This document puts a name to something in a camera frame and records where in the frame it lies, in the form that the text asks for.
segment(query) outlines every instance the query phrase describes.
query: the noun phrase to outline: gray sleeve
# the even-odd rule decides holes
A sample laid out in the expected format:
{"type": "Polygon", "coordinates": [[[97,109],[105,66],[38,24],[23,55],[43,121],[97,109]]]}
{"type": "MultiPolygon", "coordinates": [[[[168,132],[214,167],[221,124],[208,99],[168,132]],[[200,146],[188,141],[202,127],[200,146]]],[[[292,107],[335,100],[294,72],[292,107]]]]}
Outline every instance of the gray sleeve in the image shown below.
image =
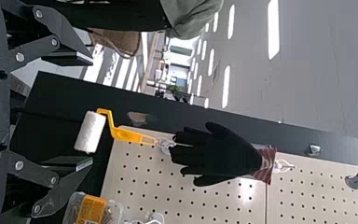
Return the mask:
{"type": "Polygon", "coordinates": [[[192,10],[191,14],[185,16],[181,22],[167,31],[167,36],[170,38],[191,39],[201,35],[205,24],[213,19],[214,13],[218,12],[222,5],[223,1],[206,1],[197,6],[192,10]]]}

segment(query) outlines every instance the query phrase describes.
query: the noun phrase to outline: person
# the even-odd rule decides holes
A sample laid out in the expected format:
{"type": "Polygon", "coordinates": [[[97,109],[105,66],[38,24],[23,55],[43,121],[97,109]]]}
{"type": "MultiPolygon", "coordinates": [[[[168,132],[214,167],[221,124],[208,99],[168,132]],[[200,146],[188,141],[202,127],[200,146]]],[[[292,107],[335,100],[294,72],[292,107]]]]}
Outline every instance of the person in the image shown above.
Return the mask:
{"type": "Polygon", "coordinates": [[[154,32],[191,39],[201,34],[223,0],[108,0],[108,3],[70,4],[54,0],[23,0],[53,7],[78,28],[154,32]]]}
{"type": "Polygon", "coordinates": [[[230,129],[214,122],[205,124],[209,132],[185,127],[177,132],[170,148],[172,162],[185,167],[182,175],[199,175],[197,187],[215,185],[243,175],[271,183],[276,148],[255,149],[230,129]]]}

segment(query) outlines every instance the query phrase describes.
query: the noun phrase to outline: black metal bracket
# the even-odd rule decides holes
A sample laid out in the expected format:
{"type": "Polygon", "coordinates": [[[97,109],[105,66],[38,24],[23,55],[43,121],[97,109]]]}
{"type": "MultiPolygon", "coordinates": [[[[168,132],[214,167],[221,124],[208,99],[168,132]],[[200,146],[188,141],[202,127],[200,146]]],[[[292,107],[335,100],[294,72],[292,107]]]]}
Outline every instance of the black metal bracket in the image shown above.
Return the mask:
{"type": "Polygon", "coordinates": [[[23,212],[15,209],[20,206],[26,208],[28,217],[48,216],[58,211],[92,164],[91,158],[83,158],[81,160],[89,162],[86,168],[61,175],[51,167],[33,163],[10,151],[10,72],[39,57],[45,61],[52,59],[59,65],[92,64],[91,54],[59,12],[48,7],[27,6],[19,0],[0,0],[0,223],[17,223],[15,219],[20,217],[12,217],[14,214],[24,218],[23,212]],[[57,52],[67,56],[49,57],[57,52]],[[10,193],[18,193],[16,190],[26,199],[10,201],[10,193]],[[40,213],[31,210],[35,209],[35,202],[41,206],[40,213]],[[6,220],[1,218],[2,212],[7,215],[6,220]]]}
{"type": "Polygon", "coordinates": [[[60,66],[92,65],[92,56],[69,21],[50,7],[28,6],[18,0],[0,0],[9,38],[8,70],[42,60],[60,66]]]}

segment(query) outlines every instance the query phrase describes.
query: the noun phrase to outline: black table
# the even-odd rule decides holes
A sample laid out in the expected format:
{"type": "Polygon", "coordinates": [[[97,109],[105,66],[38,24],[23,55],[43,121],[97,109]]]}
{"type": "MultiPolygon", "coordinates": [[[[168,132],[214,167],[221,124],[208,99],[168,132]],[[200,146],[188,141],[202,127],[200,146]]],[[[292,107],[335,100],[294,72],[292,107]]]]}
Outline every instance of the black table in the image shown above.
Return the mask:
{"type": "MultiPolygon", "coordinates": [[[[81,155],[74,144],[87,111],[113,110],[115,124],[131,126],[129,112],[145,113],[155,119],[141,128],[175,133],[185,126],[205,130],[207,121],[227,126],[249,142],[271,144],[280,152],[306,156],[310,144],[323,149],[321,160],[358,165],[358,139],[301,128],[274,121],[254,119],[196,105],[160,99],[69,77],[40,72],[26,102],[11,141],[11,150],[39,162],[59,155],[81,155]]],[[[100,195],[113,139],[107,126],[94,164],[78,190],[100,195]]],[[[32,223],[60,223],[64,209],[52,217],[32,223]]]]}

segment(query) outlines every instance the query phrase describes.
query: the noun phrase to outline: paint roller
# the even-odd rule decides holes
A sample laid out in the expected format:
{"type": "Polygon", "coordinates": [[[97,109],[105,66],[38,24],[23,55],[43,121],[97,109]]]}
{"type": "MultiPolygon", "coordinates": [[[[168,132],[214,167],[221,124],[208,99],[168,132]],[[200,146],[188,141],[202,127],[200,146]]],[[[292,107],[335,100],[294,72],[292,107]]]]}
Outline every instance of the paint roller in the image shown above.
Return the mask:
{"type": "Polygon", "coordinates": [[[158,142],[154,137],[115,127],[112,111],[99,108],[97,112],[88,111],[86,113],[75,142],[76,150],[84,151],[88,154],[97,150],[106,123],[106,117],[112,137],[119,141],[147,146],[154,146],[158,142]]]}

